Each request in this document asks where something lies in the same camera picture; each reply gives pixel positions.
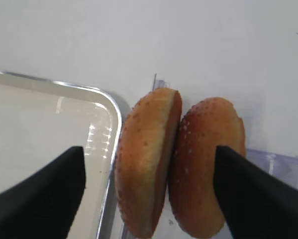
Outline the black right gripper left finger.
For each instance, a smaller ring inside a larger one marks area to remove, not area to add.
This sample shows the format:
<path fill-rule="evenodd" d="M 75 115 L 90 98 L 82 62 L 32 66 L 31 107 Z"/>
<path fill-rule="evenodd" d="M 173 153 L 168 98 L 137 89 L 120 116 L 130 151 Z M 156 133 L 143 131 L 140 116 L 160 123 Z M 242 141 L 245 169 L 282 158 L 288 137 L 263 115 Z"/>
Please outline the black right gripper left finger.
<path fill-rule="evenodd" d="M 0 193 L 0 239 L 65 239 L 86 188 L 84 150 L 73 146 Z"/>

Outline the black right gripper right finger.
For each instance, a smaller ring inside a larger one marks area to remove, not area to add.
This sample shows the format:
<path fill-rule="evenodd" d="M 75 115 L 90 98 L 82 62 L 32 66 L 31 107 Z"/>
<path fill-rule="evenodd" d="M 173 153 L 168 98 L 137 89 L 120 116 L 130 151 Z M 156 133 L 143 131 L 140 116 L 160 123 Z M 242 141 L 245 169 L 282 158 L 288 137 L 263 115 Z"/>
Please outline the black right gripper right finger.
<path fill-rule="evenodd" d="M 228 146 L 216 148 L 213 187 L 234 239 L 298 239 L 298 189 Z"/>

